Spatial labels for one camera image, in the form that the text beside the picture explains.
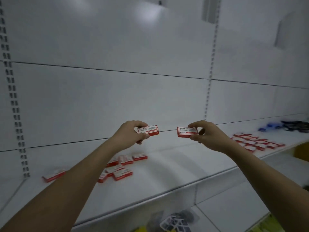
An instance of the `yellow object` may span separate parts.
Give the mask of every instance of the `yellow object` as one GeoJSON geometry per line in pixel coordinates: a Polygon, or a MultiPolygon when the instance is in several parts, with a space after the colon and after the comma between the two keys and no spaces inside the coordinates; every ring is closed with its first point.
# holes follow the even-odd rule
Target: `yellow object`
{"type": "Polygon", "coordinates": [[[294,151],[294,157],[309,162],[309,142],[297,146],[294,151]]]}
{"type": "Polygon", "coordinates": [[[146,227],[144,227],[144,226],[141,226],[141,227],[139,227],[136,231],[134,231],[134,232],[147,232],[147,229],[146,229],[146,227]]]}

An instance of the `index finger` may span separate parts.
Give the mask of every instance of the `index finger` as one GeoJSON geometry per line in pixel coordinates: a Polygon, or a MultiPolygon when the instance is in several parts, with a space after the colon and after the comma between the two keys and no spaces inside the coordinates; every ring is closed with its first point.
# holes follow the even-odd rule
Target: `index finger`
{"type": "Polygon", "coordinates": [[[140,120],[133,120],[131,122],[134,125],[134,127],[146,127],[146,126],[148,126],[148,124],[146,124],[145,122],[140,121],[140,120]]]}
{"type": "Polygon", "coordinates": [[[200,121],[196,121],[196,122],[189,124],[188,127],[190,127],[190,128],[198,128],[198,127],[205,128],[206,124],[207,124],[207,121],[200,120],[200,121]]]}

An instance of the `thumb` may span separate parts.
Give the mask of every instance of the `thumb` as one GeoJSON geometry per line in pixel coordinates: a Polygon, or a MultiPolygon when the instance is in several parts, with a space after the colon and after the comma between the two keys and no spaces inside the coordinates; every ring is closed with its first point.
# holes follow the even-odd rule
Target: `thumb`
{"type": "Polygon", "coordinates": [[[144,139],[147,139],[149,137],[150,137],[149,134],[138,134],[137,135],[138,140],[144,140],[144,139]]]}
{"type": "Polygon", "coordinates": [[[203,140],[203,136],[202,135],[191,135],[190,139],[201,143],[203,140]]]}

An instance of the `person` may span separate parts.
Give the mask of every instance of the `person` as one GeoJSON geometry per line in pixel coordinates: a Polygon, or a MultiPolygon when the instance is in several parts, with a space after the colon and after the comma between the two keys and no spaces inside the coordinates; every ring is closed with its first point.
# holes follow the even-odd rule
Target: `person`
{"type": "MultiPolygon", "coordinates": [[[[107,162],[116,153],[149,138],[134,130],[145,126],[142,121],[122,124],[110,139],[34,197],[0,231],[70,231],[107,162]]],[[[188,127],[202,128],[190,139],[234,160],[286,232],[309,231],[309,192],[249,153],[213,123],[202,120],[188,127]]]]}

